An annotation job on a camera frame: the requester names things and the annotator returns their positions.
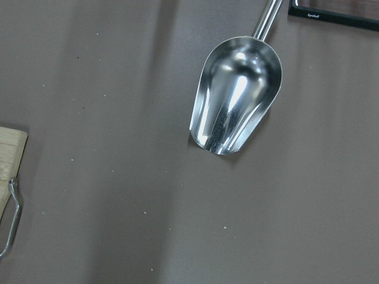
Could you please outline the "silver metal scoop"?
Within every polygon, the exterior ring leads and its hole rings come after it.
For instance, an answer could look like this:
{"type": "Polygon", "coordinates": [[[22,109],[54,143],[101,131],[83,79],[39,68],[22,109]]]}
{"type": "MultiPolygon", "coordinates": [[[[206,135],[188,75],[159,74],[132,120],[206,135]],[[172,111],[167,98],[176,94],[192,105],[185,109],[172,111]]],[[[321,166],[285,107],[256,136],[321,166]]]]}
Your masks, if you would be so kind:
{"type": "Polygon", "coordinates": [[[201,71],[189,131],[202,149],[238,152],[269,111],[282,85],[282,64],[266,37],[282,5],[267,1],[250,36],[223,41],[201,71]]]}

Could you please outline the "wooden cutting board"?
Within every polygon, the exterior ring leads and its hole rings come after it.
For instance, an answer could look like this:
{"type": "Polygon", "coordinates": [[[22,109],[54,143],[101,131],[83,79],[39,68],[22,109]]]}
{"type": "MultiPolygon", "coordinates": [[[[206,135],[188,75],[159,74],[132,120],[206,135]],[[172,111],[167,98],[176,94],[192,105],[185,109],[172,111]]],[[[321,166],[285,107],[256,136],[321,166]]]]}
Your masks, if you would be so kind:
{"type": "Polygon", "coordinates": [[[1,216],[11,195],[8,183],[17,177],[28,134],[1,127],[1,216]]]}

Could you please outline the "black framed tray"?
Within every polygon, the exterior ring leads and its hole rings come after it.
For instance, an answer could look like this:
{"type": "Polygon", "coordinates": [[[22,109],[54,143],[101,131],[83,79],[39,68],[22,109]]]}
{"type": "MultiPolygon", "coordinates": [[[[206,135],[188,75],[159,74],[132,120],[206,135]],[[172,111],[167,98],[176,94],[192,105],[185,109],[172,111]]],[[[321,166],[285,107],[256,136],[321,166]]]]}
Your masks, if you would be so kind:
{"type": "Polygon", "coordinates": [[[288,14],[378,31],[378,1],[292,0],[288,5],[288,14]]]}

